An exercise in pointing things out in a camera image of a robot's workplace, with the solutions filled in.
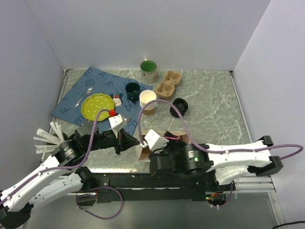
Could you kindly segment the brown pulp cup carrier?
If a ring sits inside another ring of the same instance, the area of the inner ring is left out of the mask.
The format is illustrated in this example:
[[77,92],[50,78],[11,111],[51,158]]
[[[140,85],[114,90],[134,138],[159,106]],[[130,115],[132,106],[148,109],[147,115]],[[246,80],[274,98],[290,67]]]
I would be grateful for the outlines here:
[[179,85],[182,75],[177,71],[167,71],[163,81],[156,87],[157,95],[162,99],[170,99]]

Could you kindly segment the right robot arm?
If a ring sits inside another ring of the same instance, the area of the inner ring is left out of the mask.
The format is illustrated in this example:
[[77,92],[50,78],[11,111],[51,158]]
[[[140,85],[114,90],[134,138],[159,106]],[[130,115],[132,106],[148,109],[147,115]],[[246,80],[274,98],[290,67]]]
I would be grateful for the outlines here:
[[269,150],[256,152],[255,147],[266,145],[265,136],[254,143],[245,144],[241,152],[238,145],[187,144],[170,140],[163,147],[151,149],[150,173],[156,177],[202,177],[210,175],[209,187],[219,190],[244,175],[270,176],[283,168],[278,156]]

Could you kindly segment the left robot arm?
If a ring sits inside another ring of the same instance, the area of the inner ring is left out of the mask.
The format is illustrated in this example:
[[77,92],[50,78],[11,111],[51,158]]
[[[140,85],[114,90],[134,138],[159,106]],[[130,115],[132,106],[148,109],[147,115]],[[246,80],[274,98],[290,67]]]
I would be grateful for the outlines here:
[[77,128],[38,168],[1,192],[0,226],[16,229],[38,208],[72,192],[91,191],[95,177],[87,167],[80,166],[88,152],[114,148],[119,155],[138,144],[124,129],[115,135],[112,130],[99,133],[91,124]]

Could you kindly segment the cream cakes paper bag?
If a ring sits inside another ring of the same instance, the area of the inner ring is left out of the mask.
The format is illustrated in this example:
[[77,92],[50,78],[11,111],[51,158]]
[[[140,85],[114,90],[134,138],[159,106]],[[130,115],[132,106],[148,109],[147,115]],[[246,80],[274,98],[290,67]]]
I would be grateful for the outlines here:
[[[167,146],[169,146],[170,143],[173,143],[174,145],[176,144],[178,147],[183,147],[184,145],[191,143],[188,135],[185,132],[157,131],[157,133],[161,136],[169,137],[169,143],[167,144]],[[149,154],[151,153],[151,150],[148,147],[142,148],[140,145],[137,145],[135,147],[135,153],[137,160],[150,162]]]

